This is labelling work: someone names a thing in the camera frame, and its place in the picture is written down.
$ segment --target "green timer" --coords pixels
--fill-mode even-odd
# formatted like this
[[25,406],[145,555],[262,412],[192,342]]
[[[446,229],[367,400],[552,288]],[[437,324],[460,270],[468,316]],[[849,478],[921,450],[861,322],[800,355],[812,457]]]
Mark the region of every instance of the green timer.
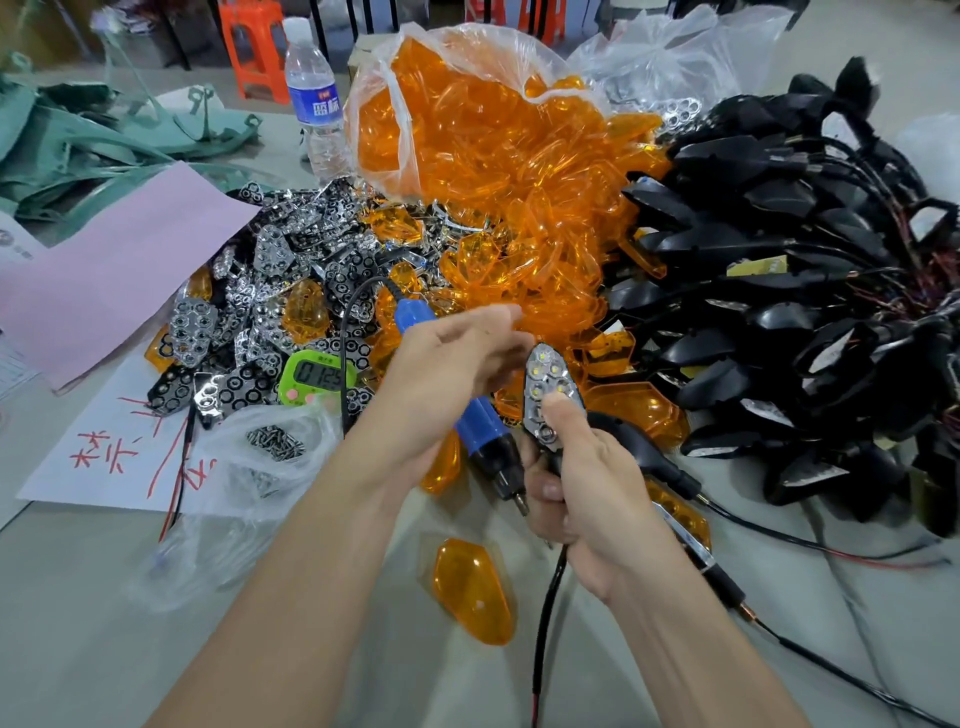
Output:
[[[348,361],[347,386],[356,380],[357,368]],[[304,349],[287,359],[277,391],[284,404],[311,404],[318,392],[339,392],[342,385],[339,356]]]

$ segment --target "led bulb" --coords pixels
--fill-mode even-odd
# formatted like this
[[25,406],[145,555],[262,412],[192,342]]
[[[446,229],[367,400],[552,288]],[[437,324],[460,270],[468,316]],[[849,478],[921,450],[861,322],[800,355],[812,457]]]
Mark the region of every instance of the led bulb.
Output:
[[447,539],[437,550],[433,594],[470,635],[502,645],[514,635],[514,618],[487,550]]
[[550,392],[559,392],[584,406],[564,358],[547,344],[537,344],[527,360],[527,377],[523,386],[523,426],[541,445],[556,452],[561,443],[540,410],[540,401]]

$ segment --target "black cable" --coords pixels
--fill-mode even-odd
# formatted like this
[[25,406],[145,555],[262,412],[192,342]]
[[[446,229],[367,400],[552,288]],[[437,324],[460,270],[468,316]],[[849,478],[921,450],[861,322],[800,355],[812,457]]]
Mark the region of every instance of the black cable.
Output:
[[553,578],[550,579],[550,586],[547,587],[546,596],[543,598],[543,608],[540,610],[537,646],[534,649],[534,707],[533,717],[530,720],[531,728],[537,728],[537,723],[540,720],[540,689],[543,687],[543,656],[546,653],[546,633],[550,628],[553,603],[557,600],[557,592],[560,590],[560,582],[564,578],[564,571],[566,570],[566,549],[566,544],[560,549],[557,567],[553,571]]
[[936,544],[939,543],[939,541],[929,541],[929,542],[924,542],[920,544],[914,544],[913,546],[902,548],[899,551],[893,551],[891,553],[882,553],[877,556],[863,556],[861,554],[841,551],[838,548],[830,548],[829,546],[818,544],[816,541],[802,539],[799,536],[791,536],[788,533],[783,533],[782,531],[777,531],[777,530],[774,530],[773,528],[767,528],[765,525],[760,525],[759,523],[747,521],[746,519],[740,518],[739,516],[736,516],[735,514],[731,513],[722,505],[704,496],[703,494],[700,494],[699,496],[697,496],[696,499],[697,499],[697,502],[702,503],[711,511],[716,513],[718,516],[722,516],[723,518],[727,519],[730,522],[736,523],[737,525],[742,525],[744,528],[749,528],[751,531],[755,531],[756,533],[762,533],[764,536],[769,536],[772,539],[777,539],[778,541],[783,541],[787,544],[792,544],[793,546],[802,546],[803,548],[812,548],[815,551],[822,551],[824,553],[829,553],[833,556],[840,556],[843,558],[859,559],[861,561],[887,561],[889,559],[896,559],[898,556],[905,556],[908,553],[922,551],[925,548],[929,548],[930,546],[935,546]]
[[193,445],[193,432],[196,422],[197,403],[190,400],[190,408],[186,413],[186,428],[183,430],[183,450],[180,452],[180,491],[177,493],[177,504],[174,506],[173,513],[170,514],[170,523],[167,525],[168,531],[177,522],[180,517],[180,509],[183,506],[183,491],[186,490],[186,464],[190,456],[190,446]]
[[813,663],[817,667],[822,667],[827,672],[830,672],[836,675],[841,680],[853,685],[858,690],[862,690],[868,695],[875,697],[877,700],[880,700],[886,703],[891,708],[896,708],[899,711],[904,711],[905,713],[909,713],[912,716],[918,717],[920,720],[925,720],[930,725],[938,726],[938,728],[958,728],[958,726],[954,725],[953,723],[948,723],[942,718],[938,718],[937,716],[932,716],[927,711],[921,710],[915,705],[908,703],[906,700],[896,697],[895,695],[892,695],[889,692],[882,690],[881,688],[878,688],[876,685],[871,685],[866,680],[863,680],[859,677],[855,677],[854,675],[849,674],[842,668],[832,663],[827,658],[821,657],[816,652],[810,651],[809,649],[804,647],[802,644],[797,644],[793,642],[793,640],[788,640],[785,637],[781,637],[779,634],[777,634],[772,629],[770,629],[770,627],[764,624],[763,621],[761,619],[758,619],[756,616],[752,617],[752,621],[754,622],[754,624],[756,624],[757,627],[762,629],[764,632],[766,632],[768,635],[770,635],[778,643],[786,647],[791,652],[800,655],[805,660]]
[[344,437],[347,437],[347,433],[350,430],[350,421],[347,412],[347,391],[349,389],[349,387],[347,387],[347,326],[350,321],[350,316],[353,315],[353,307],[357,301],[360,300],[361,294],[375,283],[383,283],[387,286],[391,294],[393,294],[394,298],[398,301],[403,298],[403,292],[400,290],[400,287],[392,280],[386,276],[373,276],[372,278],[364,280],[356,287],[353,295],[350,296],[347,308],[344,310],[344,317],[340,321],[340,424],[344,430]]

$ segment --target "clear plastic bag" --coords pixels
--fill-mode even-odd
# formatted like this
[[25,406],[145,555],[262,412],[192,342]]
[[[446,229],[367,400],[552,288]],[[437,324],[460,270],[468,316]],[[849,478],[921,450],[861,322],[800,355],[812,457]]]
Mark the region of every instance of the clear plastic bag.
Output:
[[[252,444],[250,433],[264,427],[299,442],[300,454],[278,461]],[[206,513],[180,516],[140,566],[128,596],[153,612],[169,612],[242,577],[341,439],[335,398],[248,407],[206,433],[204,453],[216,458],[217,467],[204,488],[217,498]]]
[[931,197],[960,205],[960,114],[914,119],[897,134],[896,146],[917,169]]
[[741,93],[758,93],[773,49],[793,13],[753,6],[717,15],[700,5],[686,17],[641,12],[612,37],[586,40],[567,62],[617,111],[660,111],[682,99],[703,110]]
[[[530,98],[528,83],[538,78],[546,88],[574,72],[560,56],[534,37],[513,28],[481,23],[426,31],[416,23],[405,23],[389,41],[378,45],[360,67],[347,104],[344,107],[347,139],[353,168],[378,189],[411,202],[420,198],[420,171],[414,148],[414,120],[391,64],[405,41],[412,39],[436,53],[450,68],[485,81],[504,84],[524,96],[531,104],[542,104],[558,96],[588,100],[605,116],[610,114],[606,99],[589,89],[559,88],[545,90]],[[389,93],[396,118],[396,138],[380,136],[379,129],[361,123],[361,109],[379,94]],[[385,142],[396,146],[396,166],[371,166],[363,163],[360,147]]]

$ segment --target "power cord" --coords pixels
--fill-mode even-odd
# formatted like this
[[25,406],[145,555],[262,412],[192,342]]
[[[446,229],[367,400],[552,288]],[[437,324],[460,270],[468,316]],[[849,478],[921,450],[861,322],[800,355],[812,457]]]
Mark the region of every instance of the power cord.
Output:
[[193,446],[193,437],[197,422],[197,403],[190,400],[190,407],[186,413],[186,426],[183,429],[183,449],[180,451],[180,469],[177,470],[177,479],[174,481],[174,492],[170,496],[170,508],[167,517],[163,520],[160,529],[160,540],[166,537],[174,523],[180,518],[180,509],[183,506],[183,482],[186,479],[186,464],[190,459],[190,448]]
[[848,551],[841,551],[838,548],[830,548],[829,546],[824,546],[823,544],[818,544],[816,541],[810,541],[808,539],[802,539],[799,536],[791,536],[788,533],[783,533],[782,531],[777,531],[773,528],[767,528],[764,525],[759,523],[754,523],[752,521],[747,521],[746,519],[740,518],[735,514],[728,511],[722,505],[717,503],[715,500],[705,496],[702,493],[694,496],[694,500],[702,505],[706,506],[713,513],[721,516],[722,518],[741,525],[744,528],[749,528],[751,531],[756,533],[761,533],[764,536],[769,536],[772,539],[777,541],[782,541],[786,544],[792,544],[793,546],[801,546],[802,548],[810,548],[815,551],[821,551],[823,553],[828,553],[831,556],[836,556],[837,558],[847,559],[848,561],[853,561],[855,563],[861,564],[863,566],[873,567],[875,569],[890,569],[890,570],[915,570],[915,569],[928,569],[930,567],[941,566],[943,564],[950,564],[950,560],[947,558],[938,559],[935,561],[924,562],[922,564],[883,564],[884,561],[889,561],[890,559],[896,559],[898,556],[905,556],[909,553],[915,553],[917,551],[922,551],[925,548],[930,548],[931,546],[936,546],[940,543],[939,539],[927,539],[913,546],[908,546],[907,548],[902,548],[899,551],[891,551],[890,553],[881,553],[876,556],[866,556],[863,554],[849,553]]
[[943,720],[942,718],[933,716],[927,711],[913,705],[912,703],[908,703],[906,700],[896,697],[895,695],[890,694],[886,690],[882,690],[881,688],[878,688],[876,685],[872,685],[871,683],[868,683],[866,680],[856,677],[855,675],[849,674],[844,669],[838,667],[827,658],[822,657],[821,655],[818,655],[816,652],[807,649],[802,644],[797,644],[793,640],[788,640],[787,638],[782,637],[781,635],[777,634],[772,629],[770,629],[770,627],[768,627],[756,614],[754,614],[753,610],[751,610],[749,607],[744,605],[742,608],[742,611],[740,612],[740,616],[744,618],[746,621],[752,624],[755,624],[763,632],[765,632],[767,635],[772,637],[780,645],[782,645],[783,647],[786,647],[791,652],[800,655],[805,660],[813,663],[817,667],[822,667],[827,672],[830,672],[836,675],[841,680],[843,680],[846,683],[849,683],[850,685],[853,685],[858,690],[862,690],[868,695],[875,697],[877,700],[880,700],[881,702],[886,703],[891,708],[896,708],[899,711],[904,711],[905,713],[909,713],[910,715],[917,717],[920,720],[925,720],[930,725],[938,726],[938,728],[958,728],[958,726],[956,726],[954,723],[949,723]]
[[387,286],[387,290],[389,290],[398,301],[403,298],[403,291],[401,291],[400,287],[392,280],[386,276],[373,276],[372,278],[364,280],[356,287],[353,295],[350,296],[347,308],[344,310],[344,316],[340,321],[340,423],[343,426],[344,437],[347,436],[347,433],[353,425],[347,412],[347,391],[349,389],[349,387],[347,387],[347,326],[350,317],[353,316],[353,307],[360,300],[360,296],[375,283],[383,283]]
[[[543,685],[543,662],[544,655],[546,652],[546,638],[547,632],[550,628],[550,618],[553,613],[553,605],[557,600],[557,593],[560,590],[560,583],[564,577],[564,571],[566,570],[566,550],[567,546],[564,546],[560,551],[560,557],[557,559],[557,567],[554,569],[553,577],[550,579],[550,585],[547,587],[546,596],[543,598],[543,607],[540,610],[540,624],[537,627],[537,643],[534,652],[534,671],[533,671],[533,714],[530,722],[531,728],[538,728],[540,722],[540,694],[542,691]],[[912,550],[916,550],[916,547],[909,549],[904,549],[901,552],[896,552],[893,554],[884,554],[878,558],[893,558],[897,555],[902,555],[903,553],[910,553]],[[742,599],[743,592],[736,586],[736,584],[729,579],[729,577],[724,581],[714,581],[709,580],[707,583],[713,589],[717,597],[724,602],[725,604],[730,603],[730,593],[729,590],[736,591],[740,598]],[[862,678],[851,675],[849,672],[846,672],[841,667],[835,665],[827,658],[818,655],[813,650],[807,649],[801,644],[795,643],[792,640],[789,640],[785,637],[782,637],[778,633],[774,632],[770,627],[763,622],[756,613],[748,607],[744,602],[740,601],[739,605],[735,608],[736,613],[747,622],[756,625],[759,629],[765,632],[770,637],[774,638],[781,646],[790,650],[791,652],[800,655],[805,660],[825,669],[827,672],[832,673],[836,677],[839,677],[846,683],[853,685],[858,690],[864,691],[868,695],[875,697],[877,700],[882,701],[886,705],[889,705],[891,708],[895,708],[905,713],[909,713],[912,716],[919,718],[920,720],[925,720],[931,725],[935,725],[938,728],[960,728],[953,723],[947,722],[942,718],[938,718],[927,711],[918,708],[912,703],[908,703],[902,698],[896,697],[891,693],[878,688],[876,685],[868,683]]]
[[550,628],[550,616],[553,614],[553,603],[557,600],[557,591],[560,589],[560,582],[564,578],[566,571],[566,550],[567,545],[560,549],[560,557],[557,559],[557,567],[553,571],[553,578],[550,579],[550,586],[546,589],[546,596],[543,598],[543,608],[540,610],[540,624],[537,627],[537,645],[534,648],[534,707],[533,717],[530,720],[531,728],[537,728],[540,721],[540,691],[543,687],[543,657],[546,653],[546,633]]

